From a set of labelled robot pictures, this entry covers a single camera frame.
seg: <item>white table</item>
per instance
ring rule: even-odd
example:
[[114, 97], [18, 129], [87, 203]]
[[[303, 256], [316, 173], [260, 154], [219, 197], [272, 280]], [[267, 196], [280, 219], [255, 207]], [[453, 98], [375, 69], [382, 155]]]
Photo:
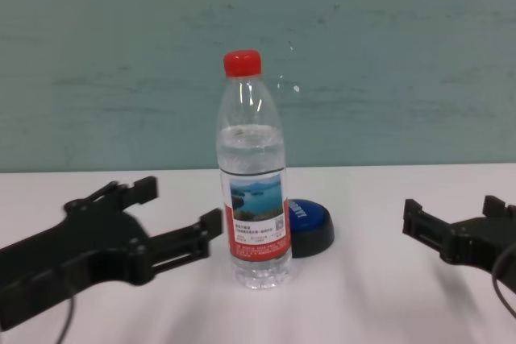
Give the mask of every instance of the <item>white table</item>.
[[[216, 171], [0, 175], [0, 246], [57, 223], [68, 200], [150, 174], [159, 178], [160, 198], [130, 210], [150, 234], [220, 205]], [[516, 321], [488, 274], [442, 263], [401, 230], [408, 197], [455, 222], [480, 215], [485, 194], [516, 203], [515, 176], [516, 165], [507, 164], [290, 169], [289, 195], [324, 204], [336, 237], [321, 255], [295, 260], [288, 284], [261, 292], [235, 284], [223, 235], [209, 259], [141, 288], [108, 283], [80, 293], [66, 342], [512, 344]], [[66, 310], [58, 305], [4, 333], [3, 344], [53, 343]]]

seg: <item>blue bottle cap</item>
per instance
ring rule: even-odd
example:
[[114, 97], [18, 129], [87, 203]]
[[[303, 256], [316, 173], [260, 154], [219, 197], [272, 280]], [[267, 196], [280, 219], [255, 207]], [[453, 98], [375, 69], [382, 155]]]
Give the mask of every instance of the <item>blue bottle cap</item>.
[[292, 256], [309, 257], [325, 251], [335, 238], [330, 213], [319, 203], [289, 200]]

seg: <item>wall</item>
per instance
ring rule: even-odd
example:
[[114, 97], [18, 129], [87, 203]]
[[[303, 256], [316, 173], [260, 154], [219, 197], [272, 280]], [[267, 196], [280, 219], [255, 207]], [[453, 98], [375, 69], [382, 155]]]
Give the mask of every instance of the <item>wall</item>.
[[0, 0], [0, 171], [214, 167], [235, 48], [290, 165], [516, 160], [514, 0]]

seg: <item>plastic bottle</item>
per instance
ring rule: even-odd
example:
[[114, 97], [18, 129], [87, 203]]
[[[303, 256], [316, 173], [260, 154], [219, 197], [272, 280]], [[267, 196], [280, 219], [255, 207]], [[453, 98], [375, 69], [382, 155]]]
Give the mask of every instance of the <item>plastic bottle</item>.
[[258, 51], [229, 52], [224, 68], [217, 157], [232, 266], [246, 287], [272, 288], [288, 277], [292, 259], [280, 115]]

